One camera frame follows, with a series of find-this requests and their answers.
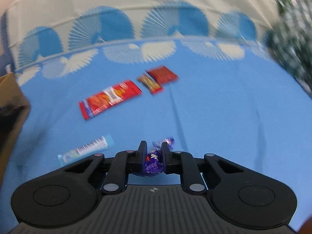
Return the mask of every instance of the ribbed gray surface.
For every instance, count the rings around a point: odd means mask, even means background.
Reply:
[[[288,226],[273,230],[248,230],[232,225],[214,213],[204,197],[189,195],[180,185],[129,185],[121,194],[105,196],[91,215],[76,224],[58,229],[37,229],[22,223],[12,232],[12,234],[41,233],[291,234],[294,232]]]

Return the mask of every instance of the cardboard box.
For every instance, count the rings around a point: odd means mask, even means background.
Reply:
[[[19,132],[30,110],[28,100],[21,92],[13,73],[0,77],[0,107],[14,102],[15,105],[25,105],[9,122],[0,124],[0,189]]]

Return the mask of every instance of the silver screw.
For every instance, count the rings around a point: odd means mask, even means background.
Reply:
[[[190,189],[194,192],[200,192],[205,189],[205,186],[202,184],[191,184]]]
[[[104,190],[108,191],[108,192],[114,192],[117,191],[119,186],[117,184],[114,183],[109,183],[106,184],[105,186],[103,186]]]

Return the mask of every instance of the green and white checkered cloth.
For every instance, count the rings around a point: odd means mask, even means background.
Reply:
[[[271,48],[284,69],[312,96],[312,0],[277,0],[280,21]]]

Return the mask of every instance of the black robotic gripper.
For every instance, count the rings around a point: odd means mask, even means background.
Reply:
[[[161,150],[180,185],[127,184],[144,169],[145,141],[114,158],[97,153],[20,185],[12,234],[295,233],[297,199],[285,184],[212,153]]]

